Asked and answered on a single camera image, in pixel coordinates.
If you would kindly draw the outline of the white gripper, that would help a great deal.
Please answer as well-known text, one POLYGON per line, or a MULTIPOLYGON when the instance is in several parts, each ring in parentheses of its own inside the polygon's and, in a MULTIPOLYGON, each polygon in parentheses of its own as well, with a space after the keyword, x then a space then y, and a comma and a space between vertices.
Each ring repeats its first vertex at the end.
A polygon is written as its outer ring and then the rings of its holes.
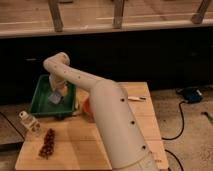
POLYGON ((57 91, 63 97, 65 97, 68 94, 68 88, 66 83, 60 83, 60 84, 52 83, 51 88, 53 91, 57 91))

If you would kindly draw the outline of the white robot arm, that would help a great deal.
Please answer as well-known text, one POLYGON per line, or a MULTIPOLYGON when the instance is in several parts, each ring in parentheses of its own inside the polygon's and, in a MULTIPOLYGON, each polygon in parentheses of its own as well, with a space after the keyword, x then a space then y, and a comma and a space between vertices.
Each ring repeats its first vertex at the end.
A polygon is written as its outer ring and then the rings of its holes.
POLYGON ((89 93, 90 108, 113 171, 159 171, 136 118, 128 95, 117 82, 69 66, 66 53, 44 60, 53 76, 89 93))

